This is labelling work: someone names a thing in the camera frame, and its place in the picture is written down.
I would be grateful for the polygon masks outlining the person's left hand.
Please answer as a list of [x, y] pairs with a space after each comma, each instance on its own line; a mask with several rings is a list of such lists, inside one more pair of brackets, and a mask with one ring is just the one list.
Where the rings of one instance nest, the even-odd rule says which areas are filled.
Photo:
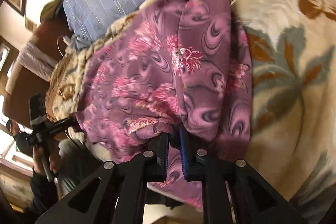
[[52, 147], [49, 148], [49, 159], [47, 159], [46, 154], [42, 147], [34, 146], [33, 147], [33, 170], [35, 173], [42, 176], [46, 176], [45, 169], [43, 167], [42, 160], [46, 159], [49, 163], [49, 170], [51, 173], [57, 174], [60, 170], [62, 160], [59, 154], [58, 143], [54, 143]]

